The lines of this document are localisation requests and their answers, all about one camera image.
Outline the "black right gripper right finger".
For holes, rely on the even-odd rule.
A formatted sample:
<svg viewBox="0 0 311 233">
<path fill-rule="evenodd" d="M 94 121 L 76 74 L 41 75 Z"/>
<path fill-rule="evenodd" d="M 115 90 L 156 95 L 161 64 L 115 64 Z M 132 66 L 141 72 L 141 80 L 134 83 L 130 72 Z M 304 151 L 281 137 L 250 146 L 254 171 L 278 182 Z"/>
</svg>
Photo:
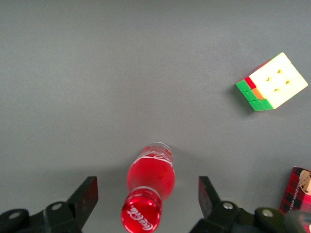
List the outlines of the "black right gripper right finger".
<svg viewBox="0 0 311 233">
<path fill-rule="evenodd" d="M 273 208 L 260 207 L 253 214 L 237 204 L 221 200 L 209 177 L 198 180 L 198 200 L 203 218 L 190 233 L 285 233 L 284 215 Z"/>
</svg>

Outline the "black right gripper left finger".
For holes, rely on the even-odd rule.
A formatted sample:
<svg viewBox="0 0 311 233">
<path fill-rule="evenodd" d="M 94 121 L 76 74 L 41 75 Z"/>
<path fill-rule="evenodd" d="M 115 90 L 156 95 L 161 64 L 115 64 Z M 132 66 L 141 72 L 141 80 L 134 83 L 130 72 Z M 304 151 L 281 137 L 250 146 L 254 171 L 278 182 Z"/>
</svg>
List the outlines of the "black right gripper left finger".
<svg viewBox="0 0 311 233">
<path fill-rule="evenodd" d="M 81 233 L 98 202 L 96 176 L 87 177 L 67 201 L 57 201 L 30 215 L 11 209 L 0 215 L 2 233 Z"/>
</svg>

